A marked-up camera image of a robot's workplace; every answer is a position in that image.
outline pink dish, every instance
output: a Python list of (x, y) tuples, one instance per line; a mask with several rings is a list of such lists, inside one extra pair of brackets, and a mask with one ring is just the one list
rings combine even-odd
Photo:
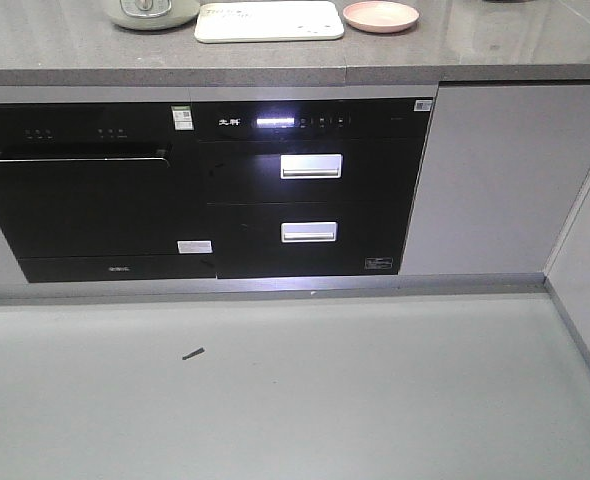
[(349, 25), (374, 33), (401, 32), (419, 19), (419, 12), (413, 7), (385, 1), (353, 3), (343, 14)]

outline drawer handle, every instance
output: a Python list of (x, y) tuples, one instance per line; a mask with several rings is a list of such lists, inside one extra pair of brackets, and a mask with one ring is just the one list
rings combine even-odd
[(282, 223), (282, 243), (335, 242), (337, 222)]
[(339, 170), (282, 170), (282, 178), (339, 178)]
[(284, 180), (341, 178), (343, 157), (339, 153), (282, 155), (280, 177)]

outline sticker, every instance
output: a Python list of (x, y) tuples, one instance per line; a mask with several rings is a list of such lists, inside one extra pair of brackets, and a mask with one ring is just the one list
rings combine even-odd
[(374, 257), (364, 260), (364, 270), (390, 270), (393, 268), (392, 257)]
[(181, 254), (213, 253), (213, 245), (210, 240), (179, 240), (177, 251)]
[(193, 127), (193, 114), (191, 113), (190, 106), (173, 106), (171, 107), (171, 110), (173, 112), (173, 122), (175, 122), (175, 130), (195, 129)]
[(432, 100), (415, 100), (416, 112), (430, 112), (433, 108)]

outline barcode sticker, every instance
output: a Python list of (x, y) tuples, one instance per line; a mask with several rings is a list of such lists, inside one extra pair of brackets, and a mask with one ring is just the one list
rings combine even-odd
[(191, 107), (188, 105), (173, 106), (173, 122), (175, 122), (175, 130), (194, 130), (193, 114)]
[(433, 108), (432, 100), (415, 100), (416, 112), (430, 112)]

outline dishwasher handle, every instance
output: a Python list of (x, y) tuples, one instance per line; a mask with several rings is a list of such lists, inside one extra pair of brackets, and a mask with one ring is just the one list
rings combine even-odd
[(13, 155), (5, 156), (0, 152), (0, 164), (31, 164), (31, 163), (83, 163), (83, 162), (163, 162), (169, 166), (165, 150), (158, 150), (153, 155), (119, 155), (119, 156), (31, 156), (31, 155)]

